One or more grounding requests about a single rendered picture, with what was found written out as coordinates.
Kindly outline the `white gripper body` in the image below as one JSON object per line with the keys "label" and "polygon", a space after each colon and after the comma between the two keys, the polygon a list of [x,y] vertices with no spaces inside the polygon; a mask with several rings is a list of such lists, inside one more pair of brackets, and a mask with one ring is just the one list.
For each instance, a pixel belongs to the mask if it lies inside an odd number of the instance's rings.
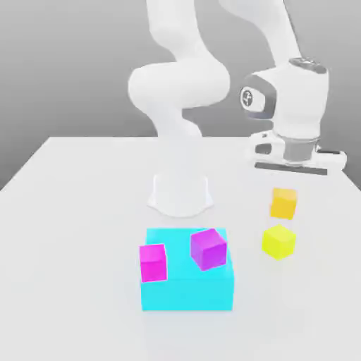
{"label": "white gripper body", "polygon": [[258,187],[329,187],[347,183],[348,177],[337,169],[256,161],[252,167],[252,182]]}

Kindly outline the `small orange cube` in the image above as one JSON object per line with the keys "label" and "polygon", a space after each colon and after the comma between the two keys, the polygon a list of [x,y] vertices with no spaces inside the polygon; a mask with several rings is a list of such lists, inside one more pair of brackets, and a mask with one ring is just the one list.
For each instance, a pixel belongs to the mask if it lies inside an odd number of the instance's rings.
{"label": "small orange cube", "polygon": [[270,206],[271,217],[291,220],[295,214],[298,194],[293,189],[274,188]]}

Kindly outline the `small yellow cube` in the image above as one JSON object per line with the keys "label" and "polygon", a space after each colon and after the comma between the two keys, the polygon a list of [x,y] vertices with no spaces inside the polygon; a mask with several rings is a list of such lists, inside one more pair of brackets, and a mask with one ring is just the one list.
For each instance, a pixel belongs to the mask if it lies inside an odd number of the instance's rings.
{"label": "small yellow cube", "polygon": [[262,250],[276,260],[293,254],[296,234],[278,224],[264,231],[262,236]]}

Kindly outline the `small purple cube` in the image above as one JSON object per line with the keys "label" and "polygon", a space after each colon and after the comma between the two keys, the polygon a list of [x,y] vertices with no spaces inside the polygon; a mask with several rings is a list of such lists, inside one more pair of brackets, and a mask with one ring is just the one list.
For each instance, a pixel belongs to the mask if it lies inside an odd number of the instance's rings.
{"label": "small purple cube", "polygon": [[226,264],[228,244],[215,228],[198,231],[190,236],[190,256],[201,271]]}

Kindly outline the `small magenta cube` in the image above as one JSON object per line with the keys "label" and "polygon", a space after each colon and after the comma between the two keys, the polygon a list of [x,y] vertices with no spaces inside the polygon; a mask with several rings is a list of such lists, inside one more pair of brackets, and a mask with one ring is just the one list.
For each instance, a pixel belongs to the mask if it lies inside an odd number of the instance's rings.
{"label": "small magenta cube", "polygon": [[141,282],[165,281],[168,278],[164,244],[142,245],[139,253]]}

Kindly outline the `large cyan box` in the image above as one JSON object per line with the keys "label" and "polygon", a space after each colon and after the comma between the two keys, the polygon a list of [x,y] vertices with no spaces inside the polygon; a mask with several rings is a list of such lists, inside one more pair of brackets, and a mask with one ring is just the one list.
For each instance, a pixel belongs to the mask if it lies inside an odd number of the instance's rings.
{"label": "large cyan box", "polygon": [[[208,228],[148,228],[144,245],[164,244],[168,278],[141,282],[144,311],[230,311],[235,276],[228,247],[226,264],[201,271],[190,256],[190,236]],[[228,244],[225,228],[215,228]]]}

